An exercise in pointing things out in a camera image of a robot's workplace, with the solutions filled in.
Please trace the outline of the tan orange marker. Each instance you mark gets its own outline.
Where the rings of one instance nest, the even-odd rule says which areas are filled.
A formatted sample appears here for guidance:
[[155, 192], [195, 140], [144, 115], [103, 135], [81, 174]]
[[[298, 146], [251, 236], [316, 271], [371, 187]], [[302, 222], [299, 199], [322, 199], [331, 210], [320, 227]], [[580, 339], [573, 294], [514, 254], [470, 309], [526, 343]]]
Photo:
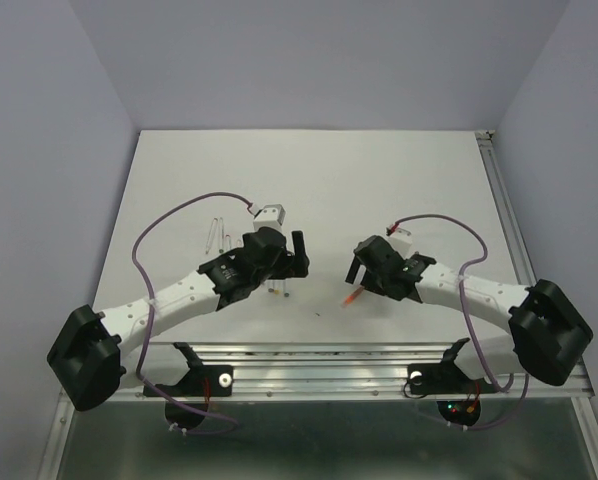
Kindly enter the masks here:
[[359, 286], [358, 288], [356, 288], [342, 301], [342, 307], [346, 308], [347, 306], [352, 304], [364, 291], [365, 288], [363, 286]]

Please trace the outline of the red capped marker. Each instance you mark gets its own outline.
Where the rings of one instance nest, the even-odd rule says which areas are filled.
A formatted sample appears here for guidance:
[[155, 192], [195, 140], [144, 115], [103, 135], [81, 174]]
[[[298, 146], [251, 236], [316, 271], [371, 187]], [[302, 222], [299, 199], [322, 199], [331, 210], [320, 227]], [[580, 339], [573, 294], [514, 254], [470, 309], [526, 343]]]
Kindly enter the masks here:
[[223, 253], [225, 251], [225, 222], [223, 217], [219, 217], [218, 219], [218, 229], [219, 229], [219, 252]]

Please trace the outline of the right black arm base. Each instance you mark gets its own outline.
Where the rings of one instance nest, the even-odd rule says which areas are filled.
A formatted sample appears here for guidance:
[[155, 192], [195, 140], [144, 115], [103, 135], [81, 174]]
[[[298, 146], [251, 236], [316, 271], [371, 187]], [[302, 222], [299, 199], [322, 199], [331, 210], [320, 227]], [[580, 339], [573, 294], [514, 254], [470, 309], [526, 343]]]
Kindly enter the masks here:
[[410, 370], [402, 387], [403, 395], [412, 400], [430, 395], [459, 395], [459, 400], [438, 400], [442, 419], [451, 426], [474, 429], [480, 419], [481, 395], [495, 389], [483, 379], [469, 379], [455, 364], [461, 349], [470, 342], [463, 338], [444, 351], [439, 363], [419, 363]]

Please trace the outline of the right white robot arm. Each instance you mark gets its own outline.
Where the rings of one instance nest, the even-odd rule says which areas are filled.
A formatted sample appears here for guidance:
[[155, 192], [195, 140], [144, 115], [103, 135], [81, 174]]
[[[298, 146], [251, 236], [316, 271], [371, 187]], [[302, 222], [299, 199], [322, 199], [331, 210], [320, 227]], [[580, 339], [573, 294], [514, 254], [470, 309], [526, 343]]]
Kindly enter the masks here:
[[562, 386], [593, 339], [590, 326], [555, 283], [514, 285], [462, 275], [411, 252], [406, 241], [373, 235], [360, 242], [345, 280], [379, 296], [449, 308], [502, 330], [490, 339], [460, 339], [439, 363], [423, 367], [424, 381], [451, 390], [514, 374]]

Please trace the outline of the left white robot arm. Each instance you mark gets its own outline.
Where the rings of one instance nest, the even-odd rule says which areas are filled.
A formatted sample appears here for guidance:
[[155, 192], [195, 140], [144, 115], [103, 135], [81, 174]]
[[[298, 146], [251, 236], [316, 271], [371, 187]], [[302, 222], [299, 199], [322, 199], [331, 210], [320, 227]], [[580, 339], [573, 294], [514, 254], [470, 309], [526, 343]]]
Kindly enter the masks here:
[[305, 278], [309, 258], [304, 235], [271, 227], [243, 236], [243, 244], [144, 298], [96, 312], [73, 310], [47, 362], [76, 410], [98, 407], [139, 371], [150, 339], [197, 316], [247, 299], [268, 280]]

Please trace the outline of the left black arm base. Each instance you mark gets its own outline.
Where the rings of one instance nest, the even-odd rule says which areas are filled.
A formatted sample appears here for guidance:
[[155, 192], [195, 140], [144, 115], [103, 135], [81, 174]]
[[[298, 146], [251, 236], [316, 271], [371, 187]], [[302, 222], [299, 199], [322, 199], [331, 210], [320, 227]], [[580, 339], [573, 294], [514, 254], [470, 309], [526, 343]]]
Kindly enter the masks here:
[[232, 395], [234, 367], [229, 364], [205, 364], [185, 342], [173, 347], [183, 355], [187, 370], [176, 381], [148, 386], [145, 397], [165, 401], [164, 416], [171, 431], [187, 435], [219, 435], [239, 428], [239, 422], [211, 411], [211, 400]]

